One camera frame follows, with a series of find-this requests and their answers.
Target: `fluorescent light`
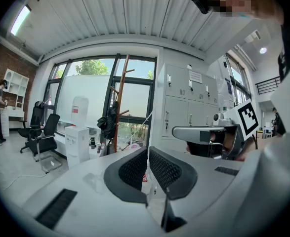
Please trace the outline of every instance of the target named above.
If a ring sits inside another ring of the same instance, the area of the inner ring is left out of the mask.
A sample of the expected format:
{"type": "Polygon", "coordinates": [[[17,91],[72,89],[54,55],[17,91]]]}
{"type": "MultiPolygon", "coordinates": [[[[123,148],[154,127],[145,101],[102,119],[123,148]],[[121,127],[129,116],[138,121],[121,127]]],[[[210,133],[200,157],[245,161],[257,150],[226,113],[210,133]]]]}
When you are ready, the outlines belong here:
{"type": "Polygon", "coordinates": [[[260,53],[265,53],[267,51],[267,48],[266,47],[263,47],[260,49],[260,53]]]}
{"type": "Polygon", "coordinates": [[[12,34],[16,35],[18,29],[22,25],[24,19],[28,15],[28,13],[30,13],[30,10],[26,6],[24,6],[21,13],[18,15],[17,19],[14,22],[14,25],[13,25],[12,30],[11,30],[12,34]]]}

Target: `railing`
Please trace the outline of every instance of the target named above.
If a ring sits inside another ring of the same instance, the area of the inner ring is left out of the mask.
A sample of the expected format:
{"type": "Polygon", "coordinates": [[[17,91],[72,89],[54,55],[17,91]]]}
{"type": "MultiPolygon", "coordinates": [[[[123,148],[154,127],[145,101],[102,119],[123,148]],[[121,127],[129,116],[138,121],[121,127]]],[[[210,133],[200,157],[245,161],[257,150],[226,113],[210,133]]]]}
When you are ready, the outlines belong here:
{"type": "Polygon", "coordinates": [[[274,77],[269,80],[258,82],[255,85],[257,86],[258,94],[260,95],[275,91],[277,87],[279,87],[280,83],[281,83],[280,77],[274,77]]]}

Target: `corrugated ceiling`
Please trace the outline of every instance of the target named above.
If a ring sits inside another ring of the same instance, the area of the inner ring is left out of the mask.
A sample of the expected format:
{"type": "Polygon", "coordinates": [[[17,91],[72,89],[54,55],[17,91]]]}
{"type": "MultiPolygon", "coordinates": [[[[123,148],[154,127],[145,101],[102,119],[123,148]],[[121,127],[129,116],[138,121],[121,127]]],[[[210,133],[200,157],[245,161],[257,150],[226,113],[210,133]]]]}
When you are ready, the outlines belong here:
{"type": "Polygon", "coordinates": [[[166,38],[207,52],[238,19],[203,15],[191,0],[29,0],[17,37],[35,55],[101,35],[166,38]]]}

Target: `brick wall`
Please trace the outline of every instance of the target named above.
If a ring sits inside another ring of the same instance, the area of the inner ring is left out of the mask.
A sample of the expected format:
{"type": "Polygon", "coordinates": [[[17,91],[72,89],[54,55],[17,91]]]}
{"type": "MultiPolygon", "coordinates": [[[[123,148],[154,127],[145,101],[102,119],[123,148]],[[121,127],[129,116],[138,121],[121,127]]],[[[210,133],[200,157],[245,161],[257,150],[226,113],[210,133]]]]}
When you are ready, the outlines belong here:
{"type": "MultiPolygon", "coordinates": [[[[26,61],[16,53],[12,52],[8,48],[0,44],[0,81],[4,79],[5,72],[7,69],[11,69],[12,71],[15,71],[29,78],[23,107],[23,111],[25,112],[25,118],[27,118],[28,102],[37,66],[26,61]]],[[[8,100],[9,106],[15,106],[16,95],[5,92],[3,94],[3,99],[8,100]]]]}

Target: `black mesh chair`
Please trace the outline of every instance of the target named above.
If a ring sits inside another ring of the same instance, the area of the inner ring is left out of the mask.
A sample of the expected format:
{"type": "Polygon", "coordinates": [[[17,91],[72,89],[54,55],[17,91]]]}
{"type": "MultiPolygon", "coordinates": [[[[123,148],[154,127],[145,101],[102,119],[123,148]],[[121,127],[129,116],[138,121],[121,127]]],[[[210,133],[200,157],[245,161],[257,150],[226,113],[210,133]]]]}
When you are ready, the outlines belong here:
{"type": "Polygon", "coordinates": [[[30,130],[30,134],[32,137],[34,137],[34,140],[29,141],[28,146],[33,153],[33,158],[35,159],[35,161],[40,162],[41,169],[45,173],[57,169],[62,165],[62,163],[52,155],[48,155],[45,157],[40,156],[40,153],[57,149],[57,143],[54,140],[55,137],[54,133],[59,119],[60,119],[59,115],[50,114],[44,128],[30,130]],[[41,132],[42,130],[44,132],[44,136],[41,137],[36,136],[37,132],[39,131],[41,132]]]}
{"type": "MultiPolygon", "coordinates": [[[[36,129],[41,127],[41,119],[44,115],[44,104],[42,101],[37,101],[33,108],[32,118],[31,118],[31,124],[29,128],[25,127],[25,122],[27,120],[21,120],[20,122],[23,122],[23,128],[18,130],[18,133],[24,137],[27,138],[27,142],[25,142],[25,146],[21,148],[20,153],[23,153],[23,149],[28,148],[28,142],[31,140],[30,137],[30,131],[31,129],[36,129]]],[[[41,131],[37,131],[36,134],[37,137],[41,135],[41,131]]]]}

